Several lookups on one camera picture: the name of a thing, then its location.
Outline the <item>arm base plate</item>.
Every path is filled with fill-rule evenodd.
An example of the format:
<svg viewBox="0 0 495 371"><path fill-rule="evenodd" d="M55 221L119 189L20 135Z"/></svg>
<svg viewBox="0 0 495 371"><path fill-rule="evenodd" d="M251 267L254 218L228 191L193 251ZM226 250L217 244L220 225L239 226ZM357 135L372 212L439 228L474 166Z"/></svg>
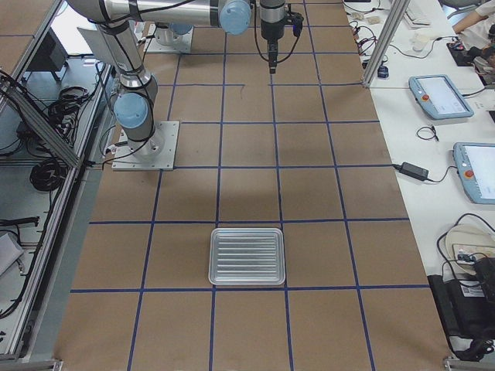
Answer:
<svg viewBox="0 0 495 371"><path fill-rule="evenodd" d="M178 121L158 121L154 135L141 148L141 144L129 141L125 130L121 129L119 142L126 141L126 144L117 147L117 159L111 168L115 171L172 171L178 136Z"/></svg>
<svg viewBox="0 0 495 371"><path fill-rule="evenodd" d="M192 46L193 27L188 25L171 25L156 27L151 24L145 41L147 53L189 54Z"/></svg>

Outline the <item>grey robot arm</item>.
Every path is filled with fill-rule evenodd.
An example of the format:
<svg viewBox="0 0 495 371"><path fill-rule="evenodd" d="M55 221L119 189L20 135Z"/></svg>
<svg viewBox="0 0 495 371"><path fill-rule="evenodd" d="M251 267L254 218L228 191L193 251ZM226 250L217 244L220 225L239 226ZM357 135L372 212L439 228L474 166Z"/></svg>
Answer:
<svg viewBox="0 0 495 371"><path fill-rule="evenodd" d="M273 145L277 110L289 107L276 81L295 58L269 58L264 29L290 33L283 1L72 1L95 29L91 49L108 56L118 78L112 102L116 165L164 155L181 165L216 165L239 145Z"/></svg>

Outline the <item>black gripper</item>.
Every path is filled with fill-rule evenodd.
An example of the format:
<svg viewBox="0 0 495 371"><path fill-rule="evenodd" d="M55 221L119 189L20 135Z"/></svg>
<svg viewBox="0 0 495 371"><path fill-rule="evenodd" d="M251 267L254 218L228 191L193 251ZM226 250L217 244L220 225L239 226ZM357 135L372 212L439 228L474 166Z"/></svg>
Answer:
<svg viewBox="0 0 495 371"><path fill-rule="evenodd" d="M267 53L268 53L268 68L270 74L276 73L276 68L278 65L278 40L268 39L267 40Z"/></svg>

